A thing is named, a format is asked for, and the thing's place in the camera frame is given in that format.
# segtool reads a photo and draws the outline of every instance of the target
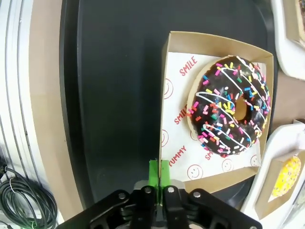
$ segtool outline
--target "chocolate icing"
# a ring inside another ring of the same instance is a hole
[[[191,123],[203,147],[222,156],[238,154],[261,136],[270,110],[265,83],[258,66],[236,56],[219,60],[202,76],[188,107],[192,107]],[[247,111],[244,119],[237,121],[233,113],[241,95]]]

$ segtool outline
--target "screw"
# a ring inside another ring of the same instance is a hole
[[[193,195],[194,195],[195,198],[199,198],[201,196],[201,194],[199,192],[194,192]]]
[[[169,188],[167,189],[167,191],[168,191],[169,193],[173,193],[173,192],[175,191],[175,189],[174,189],[173,187],[169,187]]]
[[[126,198],[126,195],[125,195],[124,193],[120,193],[120,194],[119,194],[119,198],[120,198],[120,199],[125,199],[125,198]]]
[[[152,192],[152,190],[151,190],[151,188],[150,188],[150,187],[146,187],[146,188],[145,188],[145,192],[148,194],[148,193],[151,193],[151,192]]]

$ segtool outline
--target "donut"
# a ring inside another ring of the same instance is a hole
[[[297,156],[285,161],[272,191],[273,197],[286,194],[295,184],[301,171],[301,161]]]
[[[259,66],[226,56],[207,64],[196,77],[187,122],[204,149],[223,157],[239,154],[262,135],[270,101]]]

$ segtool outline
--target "yellow donut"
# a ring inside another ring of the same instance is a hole
[[[272,191],[273,197],[280,197],[288,192],[295,184],[301,170],[301,161],[297,156],[285,161],[285,164],[276,180],[275,187]]]

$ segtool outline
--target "cardboard tray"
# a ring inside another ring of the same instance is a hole
[[[165,70],[168,52],[193,53],[210,56],[227,56],[236,55],[246,58],[252,62],[261,62],[266,64],[266,84],[269,87],[271,97],[271,107],[273,98],[273,55],[263,49],[253,45],[239,42],[233,39],[215,36],[211,34],[197,32],[172,31],[163,48],[163,92],[165,83]],[[162,113],[163,115],[163,94],[162,94]],[[261,157],[263,156],[264,147],[267,140],[271,111],[268,114],[268,122],[265,126],[262,136],[260,137]],[[159,160],[159,175],[161,174],[161,160]],[[198,180],[185,182],[186,191],[192,191],[195,188],[202,188],[210,193],[224,189],[239,183],[249,177],[254,176],[258,167],[245,167],[231,172],[222,173],[212,177],[206,177]]]
[[[304,164],[305,164],[305,150],[301,150],[301,149],[294,150],[293,152],[291,152],[289,154],[286,154],[286,155],[283,155],[280,157],[276,157],[271,161],[266,179],[264,181],[262,191],[261,191],[261,193],[257,199],[256,205],[255,205],[255,211],[256,211],[259,219],[262,219],[262,218],[266,217],[267,215],[269,215],[270,213],[274,212],[276,209],[278,209],[280,206],[282,206],[284,203],[286,203],[290,199],[290,197],[295,189],[295,186],[298,183],[300,175],[297,178],[297,180],[295,181],[292,188],[287,193],[268,202],[269,198],[272,194],[273,188],[275,186],[276,180],[279,176],[279,173],[280,173],[285,161],[297,154],[298,154],[299,159],[301,160],[301,171],[300,171],[300,174],[301,174],[301,172],[303,171],[303,168],[304,168]]]
[[[286,36],[305,49],[305,28],[299,0],[282,0],[284,4]]]

